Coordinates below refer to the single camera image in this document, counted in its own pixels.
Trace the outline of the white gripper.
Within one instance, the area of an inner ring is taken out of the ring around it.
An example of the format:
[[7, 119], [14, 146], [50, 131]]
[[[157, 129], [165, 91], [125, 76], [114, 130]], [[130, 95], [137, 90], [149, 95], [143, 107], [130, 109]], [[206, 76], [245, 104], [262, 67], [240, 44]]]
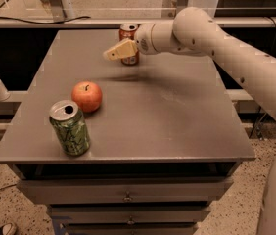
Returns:
[[141, 24], [135, 32], [134, 40], [122, 39], [106, 50], [103, 57], [110, 61], [120, 60], [135, 56], [138, 50], [145, 55], [180, 51], [181, 44], [173, 34], [173, 21]]

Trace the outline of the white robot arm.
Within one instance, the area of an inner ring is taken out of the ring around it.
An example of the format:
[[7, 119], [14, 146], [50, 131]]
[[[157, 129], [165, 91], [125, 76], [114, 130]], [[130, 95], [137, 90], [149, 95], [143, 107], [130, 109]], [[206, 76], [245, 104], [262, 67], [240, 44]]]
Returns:
[[[211, 57], [276, 121], [276, 58], [223, 31], [204, 10], [187, 7], [173, 20], [144, 23], [134, 38], [104, 52], [108, 60], [136, 53]], [[276, 235], [276, 159], [264, 187], [256, 235]]]

